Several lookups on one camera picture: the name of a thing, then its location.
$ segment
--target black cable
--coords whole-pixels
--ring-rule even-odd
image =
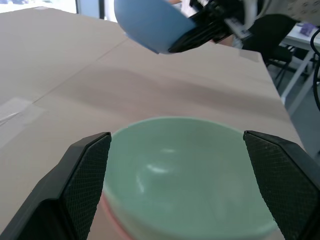
[[[312,89],[313,89],[315,104],[320,111],[320,101],[319,101],[318,88],[317,88],[318,74],[319,74],[319,68],[320,68],[320,52],[318,51],[318,49],[315,46],[315,38],[319,33],[320,33],[320,28],[311,37],[310,45],[311,45],[312,50],[315,52],[315,54],[318,55],[318,62],[317,62],[315,69],[314,69]]]

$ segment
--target floor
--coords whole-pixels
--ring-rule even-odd
[[[279,68],[275,66],[269,66],[269,73],[274,81]],[[282,93],[294,73],[287,72],[285,78],[283,79],[281,86],[279,87],[279,93]],[[292,89],[291,93],[287,97],[285,107],[288,109],[288,106],[292,103],[294,97],[298,94],[304,83],[304,78],[300,77],[297,84]],[[306,98],[303,100],[301,105],[291,116],[291,120],[300,136],[300,139],[309,153],[309,155],[316,159],[320,163],[320,111],[318,110],[314,94],[310,89]]]

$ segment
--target table surface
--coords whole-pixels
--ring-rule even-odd
[[[291,32],[285,37],[284,40],[290,40],[290,41],[296,41],[302,44],[310,45],[310,40],[312,36],[305,36],[300,33],[301,26],[294,26]],[[320,47],[320,34],[318,34],[318,37],[314,39],[314,44],[317,47]]]
[[[301,145],[259,53],[209,42],[156,55],[116,23],[55,9],[0,22],[0,114],[30,101],[0,125],[0,231],[72,143],[135,121],[192,116]],[[99,204],[88,239],[104,238],[122,239]]]

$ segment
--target black chair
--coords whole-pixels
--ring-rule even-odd
[[[275,61],[284,62],[282,71],[276,77],[278,78],[282,73],[277,87],[281,83],[293,57],[291,49],[279,46],[279,44],[290,33],[296,23],[297,21],[286,15],[265,15],[254,22],[249,29],[252,37],[243,42],[242,49],[261,53],[267,66],[275,63]]]

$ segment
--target bowl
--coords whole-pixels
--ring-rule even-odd
[[[243,133],[207,120],[151,118],[114,133],[103,193],[134,240],[251,240],[277,228]]]

